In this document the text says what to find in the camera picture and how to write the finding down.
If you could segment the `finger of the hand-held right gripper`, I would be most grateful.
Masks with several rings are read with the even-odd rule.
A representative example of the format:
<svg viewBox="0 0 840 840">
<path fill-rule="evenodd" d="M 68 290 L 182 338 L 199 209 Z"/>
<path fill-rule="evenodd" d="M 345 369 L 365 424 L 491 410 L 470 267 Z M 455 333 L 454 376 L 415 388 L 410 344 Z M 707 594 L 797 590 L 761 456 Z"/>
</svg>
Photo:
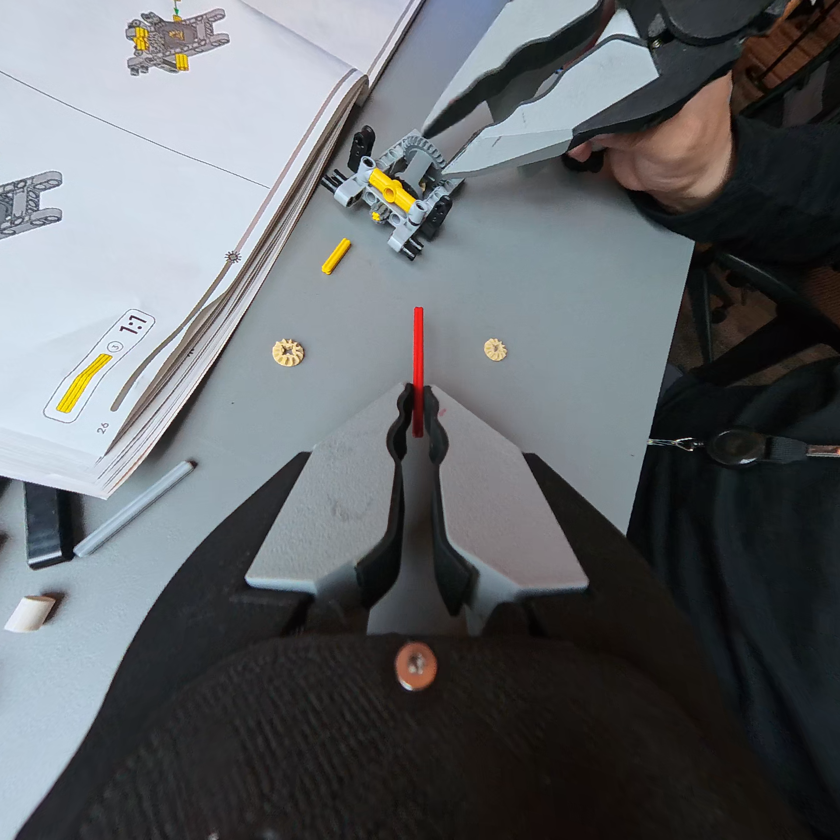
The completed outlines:
<svg viewBox="0 0 840 840">
<path fill-rule="evenodd" d="M 510 112 L 468 140 L 447 178 L 544 161 L 598 135 L 659 118 L 661 76 L 649 46 L 660 7 L 504 7 L 441 95 L 441 130 L 482 102 Z"/>
<path fill-rule="evenodd" d="M 507 2 L 426 117 L 431 139 L 536 70 L 557 69 L 598 33 L 603 1 Z"/>
</svg>

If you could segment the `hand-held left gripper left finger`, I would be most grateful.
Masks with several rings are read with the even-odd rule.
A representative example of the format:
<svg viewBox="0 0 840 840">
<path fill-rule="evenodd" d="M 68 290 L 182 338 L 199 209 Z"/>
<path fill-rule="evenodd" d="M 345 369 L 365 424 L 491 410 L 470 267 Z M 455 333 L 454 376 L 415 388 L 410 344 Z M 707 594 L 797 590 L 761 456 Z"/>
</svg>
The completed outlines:
<svg viewBox="0 0 840 840">
<path fill-rule="evenodd" d="M 309 454 L 248 572 L 258 590 L 371 607 L 400 571 L 413 387 L 399 382 Z"/>
</svg>

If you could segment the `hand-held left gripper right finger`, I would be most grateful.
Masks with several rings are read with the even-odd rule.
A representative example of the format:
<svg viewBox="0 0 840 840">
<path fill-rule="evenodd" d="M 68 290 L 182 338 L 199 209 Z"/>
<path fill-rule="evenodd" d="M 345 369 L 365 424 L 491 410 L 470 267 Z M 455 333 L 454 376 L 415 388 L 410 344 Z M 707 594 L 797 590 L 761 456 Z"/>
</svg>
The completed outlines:
<svg viewBox="0 0 840 840">
<path fill-rule="evenodd" d="M 436 386 L 424 389 L 424 411 L 448 613 L 480 634 L 501 604 L 584 591 L 589 578 L 520 448 Z"/>
</svg>

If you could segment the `grey lego differential piece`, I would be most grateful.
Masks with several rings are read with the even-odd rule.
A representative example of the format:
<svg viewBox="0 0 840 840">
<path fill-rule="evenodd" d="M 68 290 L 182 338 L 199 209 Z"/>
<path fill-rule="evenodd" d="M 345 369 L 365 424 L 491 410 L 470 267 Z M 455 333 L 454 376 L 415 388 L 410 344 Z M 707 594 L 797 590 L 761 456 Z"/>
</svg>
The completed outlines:
<svg viewBox="0 0 840 840">
<path fill-rule="evenodd" d="M 393 150 L 396 163 L 391 177 L 399 181 L 415 198 L 423 198 L 433 189 L 446 166 L 446 159 L 437 146 L 417 131 L 405 135 Z"/>
</svg>

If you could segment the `red lego axle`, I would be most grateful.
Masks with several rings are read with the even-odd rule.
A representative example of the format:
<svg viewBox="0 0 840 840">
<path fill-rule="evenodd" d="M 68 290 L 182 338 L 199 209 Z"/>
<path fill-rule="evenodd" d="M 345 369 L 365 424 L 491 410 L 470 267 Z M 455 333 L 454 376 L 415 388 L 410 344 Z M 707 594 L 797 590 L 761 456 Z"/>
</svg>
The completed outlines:
<svg viewBox="0 0 840 840">
<path fill-rule="evenodd" d="M 424 436 L 424 308 L 413 310 L 413 436 Z"/>
</svg>

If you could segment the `grey lego frame assembly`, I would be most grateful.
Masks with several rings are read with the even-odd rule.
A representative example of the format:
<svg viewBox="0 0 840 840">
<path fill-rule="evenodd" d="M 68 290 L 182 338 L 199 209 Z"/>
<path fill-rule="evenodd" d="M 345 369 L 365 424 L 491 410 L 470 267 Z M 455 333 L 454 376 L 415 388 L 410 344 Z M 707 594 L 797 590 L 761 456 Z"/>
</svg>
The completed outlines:
<svg viewBox="0 0 840 840">
<path fill-rule="evenodd" d="M 391 177 L 397 141 L 382 155 L 372 155 L 375 132 L 365 125 L 355 133 L 350 147 L 350 174 L 339 170 L 322 175 L 321 184 L 343 207 L 363 203 L 369 208 L 371 219 L 392 227 L 388 246 L 398 254 L 414 260 L 424 249 L 419 237 L 433 240 L 443 225 L 460 189 L 462 178 L 446 178 L 444 170 L 437 185 L 415 198 Z"/>
</svg>

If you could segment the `person's right forearm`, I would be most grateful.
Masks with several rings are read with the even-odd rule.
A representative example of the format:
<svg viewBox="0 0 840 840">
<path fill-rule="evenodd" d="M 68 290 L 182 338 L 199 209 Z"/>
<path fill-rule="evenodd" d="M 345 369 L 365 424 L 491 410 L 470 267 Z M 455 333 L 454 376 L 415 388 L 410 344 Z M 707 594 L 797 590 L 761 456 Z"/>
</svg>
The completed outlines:
<svg viewBox="0 0 840 840">
<path fill-rule="evenodd" d="M 651 221 L 735 256 L 787 266 L 839 261 L 839 127 L 772 128 L 734 120 L 736 163 L 708 204 L 672 213 L 644 192 L 629 192 Z"/>
</svg>

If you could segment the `light grey lego axle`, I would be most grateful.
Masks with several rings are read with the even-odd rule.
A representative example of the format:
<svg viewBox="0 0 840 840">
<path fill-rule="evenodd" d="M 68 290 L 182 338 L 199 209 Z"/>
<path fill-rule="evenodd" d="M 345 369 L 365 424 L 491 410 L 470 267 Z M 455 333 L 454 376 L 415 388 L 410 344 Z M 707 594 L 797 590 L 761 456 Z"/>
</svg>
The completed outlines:
<svg viewBox="0 0 840 840">
<path fill-rule="evenodd" d="M 87 535 L 73 549 L 76 557 L 86 558 L 100 549 L 120 531 L 125 529 L 141 513 L 150 508 L 156 501 L 163 498 L 179 482 L 189 476 L 196 468 L 193 460 L 184 460 L 173 469 L 165 473 L 155 483 L 149 486 L 120 511 L 106 520 L 99 528 Z"/>
</svg>

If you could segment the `black lego piece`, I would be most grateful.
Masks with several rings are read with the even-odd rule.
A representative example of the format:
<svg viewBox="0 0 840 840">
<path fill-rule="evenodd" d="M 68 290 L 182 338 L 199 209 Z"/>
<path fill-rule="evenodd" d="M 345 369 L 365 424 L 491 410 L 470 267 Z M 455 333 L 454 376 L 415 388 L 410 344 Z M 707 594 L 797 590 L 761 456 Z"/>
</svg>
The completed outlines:
<svg viewBox="0 0 840 840">
<path fill-rule="evenodd" d="M 39 571 L 74 557 L 71 494 L 24 483 L 27 564 Z"/>
</svg>

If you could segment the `white lego bush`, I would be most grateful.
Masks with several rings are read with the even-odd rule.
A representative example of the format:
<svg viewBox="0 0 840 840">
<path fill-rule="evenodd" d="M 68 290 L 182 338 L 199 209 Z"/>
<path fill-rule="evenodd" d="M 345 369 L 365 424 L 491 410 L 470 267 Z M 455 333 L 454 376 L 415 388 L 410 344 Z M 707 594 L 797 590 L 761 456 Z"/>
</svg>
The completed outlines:
<svg viewBox="0 0 840 840">
<path fill-rule="evenodd" d="M 3 630 L 11 634 L 30 634 L 56 620 L 66 593 L 53 591 L 25 595 L 6 620 Z"/>
</svg>

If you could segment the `lego instruction booklet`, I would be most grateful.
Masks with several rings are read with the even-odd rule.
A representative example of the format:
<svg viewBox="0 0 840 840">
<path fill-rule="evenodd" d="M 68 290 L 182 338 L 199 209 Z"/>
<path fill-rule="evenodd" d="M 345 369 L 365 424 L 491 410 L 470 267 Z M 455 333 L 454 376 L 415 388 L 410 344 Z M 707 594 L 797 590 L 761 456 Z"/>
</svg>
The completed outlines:
<svg viewBox="0 0 840 840">
<path fill-rule="evenodd" d="M 3 478 L 131 475 L 421 4 L 1 3 Z"/>
</svg>

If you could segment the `person's right hand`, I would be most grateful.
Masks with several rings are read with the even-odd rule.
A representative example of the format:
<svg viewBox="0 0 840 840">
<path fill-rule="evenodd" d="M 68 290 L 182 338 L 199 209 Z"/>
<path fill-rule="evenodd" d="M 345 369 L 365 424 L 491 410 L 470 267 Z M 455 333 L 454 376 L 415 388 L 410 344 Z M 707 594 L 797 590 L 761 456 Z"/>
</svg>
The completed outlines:
<svg viewBox="0 0 840 840">
<path fill-rule="evenodd" d="M 629 192 L 645 193 L 665 209 L 705 206 L 726 185 L 735 161 L 732 74 L 703 87 L 677 114 L 638 133 L 607 134 L 567 153 L 580 163 L 604 152 L 604 166 Z"/>
</svg>

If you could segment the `black badge reel with clip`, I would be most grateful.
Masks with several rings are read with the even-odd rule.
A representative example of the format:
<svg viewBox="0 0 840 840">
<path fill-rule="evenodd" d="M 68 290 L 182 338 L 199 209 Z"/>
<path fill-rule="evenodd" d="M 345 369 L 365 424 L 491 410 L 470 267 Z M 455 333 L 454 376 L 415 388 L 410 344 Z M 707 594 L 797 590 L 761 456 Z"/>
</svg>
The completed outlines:
<svg viewBox="0 0 840 840">
<path fill-rule="evenodd" d="M 838 459 L 838 444 L 808 444 L 780 435 L 762 434 L 746 428 L 730 428 L 709 438 L 676 437 L 647 441 L 649 447 L 675 448 L 689 454 L 700 453 L 711 462 L 729 468 L 759 464 L 786 466 L 807 459 Z"/>
</svg>

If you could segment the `black office chair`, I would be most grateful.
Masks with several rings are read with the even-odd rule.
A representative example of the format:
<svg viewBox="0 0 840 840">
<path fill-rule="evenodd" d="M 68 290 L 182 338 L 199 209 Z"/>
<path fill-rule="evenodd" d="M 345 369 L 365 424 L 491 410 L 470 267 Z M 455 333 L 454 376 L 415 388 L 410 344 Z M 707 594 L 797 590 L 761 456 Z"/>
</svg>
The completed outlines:
<svg viewBox="0 0 840 840">
<path fill-rule="evenodd" d="M 774 305 L 768 323 L 716 359 L 711 326 L 724 319 L 733 300 L 715 270 L 731 287 L 756 291 Z M 729 386 L 819 345 L 839 351 L 838 264 L 814 269 L 763 266 L 721 248 L 698 246 L 686 290 L 703 360 L 689 374 L 700 382 Z"/>
</svg>

